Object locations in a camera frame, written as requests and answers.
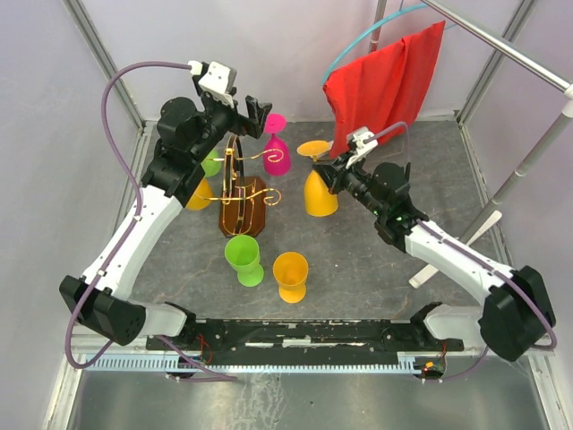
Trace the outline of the orange plastic goblet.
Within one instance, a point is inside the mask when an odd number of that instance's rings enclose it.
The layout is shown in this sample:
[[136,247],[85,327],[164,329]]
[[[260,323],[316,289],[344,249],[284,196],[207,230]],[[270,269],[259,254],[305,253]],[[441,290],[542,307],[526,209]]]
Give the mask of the orange plastic goblet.
[[303,255],[296,252],[282,253],[273,263],[272,271],[282,300],[295,304],[304,299],[309,264]]
[[[330,148],[323,140],[304,142],[296,149],[298,155],[317,161]],[[338,209],[338,198],[329,192],[320,175],[312,170],[304,184],[304,204],[308,215],[322,218],[332,215]]]
[[190,211],[201,211],[210,205],[212,198],[213,192],[210,184],[208,179],[204,177],[193,192],[192,197],[186,204],[185,208]]

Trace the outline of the pink plastic goblet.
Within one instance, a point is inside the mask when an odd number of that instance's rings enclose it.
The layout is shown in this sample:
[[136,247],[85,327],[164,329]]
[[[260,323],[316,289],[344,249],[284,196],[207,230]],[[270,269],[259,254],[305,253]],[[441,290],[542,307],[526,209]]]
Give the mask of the pink plastic goblet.
[[271,176],[283,176],[291,168],[290,151],[286,143],[279,138],[287,125],[286,119],[277,113],[269,114],[264,133],[269,135],[269,139],[264,147],[263,167],[267,174]]

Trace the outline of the green plastic goblet back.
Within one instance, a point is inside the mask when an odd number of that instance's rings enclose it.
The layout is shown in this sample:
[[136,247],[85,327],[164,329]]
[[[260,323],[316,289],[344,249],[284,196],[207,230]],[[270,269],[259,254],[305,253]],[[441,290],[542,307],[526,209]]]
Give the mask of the green plastic goblet back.
[[211,150],[205,160],[201,163],[205,177],[215,176],[221,169],[221,163],[217,150]]

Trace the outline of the orange plastic goblet front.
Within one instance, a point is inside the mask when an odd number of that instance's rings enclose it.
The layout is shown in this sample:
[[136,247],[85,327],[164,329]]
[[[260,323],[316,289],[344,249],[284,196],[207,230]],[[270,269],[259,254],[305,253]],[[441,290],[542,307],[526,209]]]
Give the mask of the orange plastic goblet front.
[[309,264],[303,255],[296,252],[282,253],[273,263],[272,271],[282,300],[295,304],[304,299]]

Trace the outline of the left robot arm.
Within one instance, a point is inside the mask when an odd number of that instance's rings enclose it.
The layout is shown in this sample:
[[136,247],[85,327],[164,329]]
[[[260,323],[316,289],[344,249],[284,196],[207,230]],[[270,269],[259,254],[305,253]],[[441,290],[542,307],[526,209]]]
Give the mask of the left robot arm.
[[96,261],[75,278],[67,275],[59,292],[76,322],[125,346],[140,336],[166,335],[178,349],[197,340],[188,312],[176,305],[145,305],[130,299],[134,282],[171,221],[190,201],[205,176],[201,163],[229,133],[262,135],[270,103],[245,99],[246,116],[235,103],[226,105],[208,92],[203,110],[191,99],[178,97],[160,109],[158,142],[153,160],[138,183],[139,196],[120,228]]

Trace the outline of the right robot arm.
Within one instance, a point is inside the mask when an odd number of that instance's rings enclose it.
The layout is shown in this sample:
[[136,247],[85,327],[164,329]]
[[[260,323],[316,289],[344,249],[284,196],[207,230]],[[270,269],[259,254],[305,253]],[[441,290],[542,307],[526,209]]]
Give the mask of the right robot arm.
[[553,350],[556,324],[543,277],[530,266],[515,269],[472,249],[412,202],[410,167],[382,162],[373,172],[352,163],[348,153],[312,166],[331,194],[348,192],[375,217],[379,237],[456,282],[475,306],[437,305],[409,329],[419,349],[458,339],[484,346],[514,362],[528,350]]

